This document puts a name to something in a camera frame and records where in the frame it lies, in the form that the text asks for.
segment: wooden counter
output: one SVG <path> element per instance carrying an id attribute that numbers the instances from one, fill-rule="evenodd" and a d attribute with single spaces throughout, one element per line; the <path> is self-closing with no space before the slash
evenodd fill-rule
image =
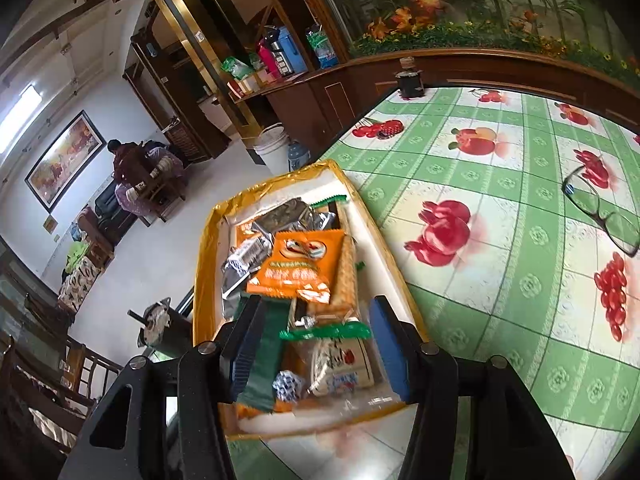
<path id="1" fill-rule="evenodd" d="M 640 133 L 640 94 L 570 61 L 511 50 L 428 48 L 361 57 L 278 82 L 245 97 L 265 95 L 289 136 L 312 156 L 396 85 L 399 58 L 414 56 L 426 86 L 505 88 L 590 110 Z"/>

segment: picture frame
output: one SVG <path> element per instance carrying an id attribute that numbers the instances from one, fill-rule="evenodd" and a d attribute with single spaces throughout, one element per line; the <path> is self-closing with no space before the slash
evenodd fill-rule
<path id="1" fill-rule="evenodd" d="M 51 213 L 86 165 L 106 145 L 84 110 L 47 147 L 24 179 L 31 192 Z"/>

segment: fluorescent light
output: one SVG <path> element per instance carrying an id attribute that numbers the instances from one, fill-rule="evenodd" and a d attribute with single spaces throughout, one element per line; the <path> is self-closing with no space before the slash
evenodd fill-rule
<path id="1" fill-rule="evenodd" d="M 36 92 L 33 85 L 29 85 L 22 92 L 20 99 L 0 123 L 0 153 L 4 153 L 6 147 L 14 140 L 20 129 L 25 125 L 33 111 L 38 107 L 42 97 Z"/>

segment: person's black hair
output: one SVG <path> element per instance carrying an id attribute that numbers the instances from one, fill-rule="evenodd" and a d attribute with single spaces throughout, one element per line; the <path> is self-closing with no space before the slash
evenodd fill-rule
<path id="1" fill-rule="evenodd" d="M 120 146 L 122 146 L 122 144 L 120 143 L 119 140 L 111 139 L 107 143 L 107 150 L 109 150 L 111 153 L 115 153 Z"/>

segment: white bucket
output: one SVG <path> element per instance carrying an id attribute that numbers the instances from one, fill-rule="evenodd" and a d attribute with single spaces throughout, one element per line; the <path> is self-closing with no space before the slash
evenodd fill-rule
<path id="1" fill-rule="evenodd" d="M 265 128 L 255 141 L 254 150 L 272 174 L 289 173 L 289 136 L 282 123 Z"/>

